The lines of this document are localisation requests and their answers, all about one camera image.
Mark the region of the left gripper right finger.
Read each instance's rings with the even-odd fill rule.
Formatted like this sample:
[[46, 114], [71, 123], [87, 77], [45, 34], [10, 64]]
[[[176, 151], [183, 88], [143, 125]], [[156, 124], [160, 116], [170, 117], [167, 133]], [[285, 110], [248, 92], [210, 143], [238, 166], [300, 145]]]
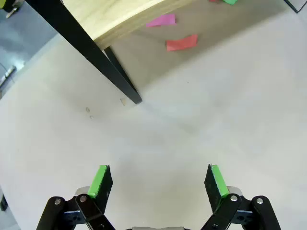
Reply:
[[204, 185], [213, 214], [203, 230], [227, 230], [231, 224], [240, 225], [244, 230], [281, 228], [267, 197], [246, 199], [240, 189], [226, 185], [217, 165], [208, 165]]

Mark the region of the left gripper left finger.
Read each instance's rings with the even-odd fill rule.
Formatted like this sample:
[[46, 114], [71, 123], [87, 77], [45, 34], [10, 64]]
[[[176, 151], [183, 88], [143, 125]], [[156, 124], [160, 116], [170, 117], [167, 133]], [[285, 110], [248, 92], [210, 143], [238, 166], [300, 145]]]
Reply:
[[66, 201], [51, 197], [39, 220], [38, 230], [73, 230], [85, 224], [90, 230], [113, 230], [105, 216], [113, 180], [109, 165], [100, 165], [87, 193], [74, 195]]

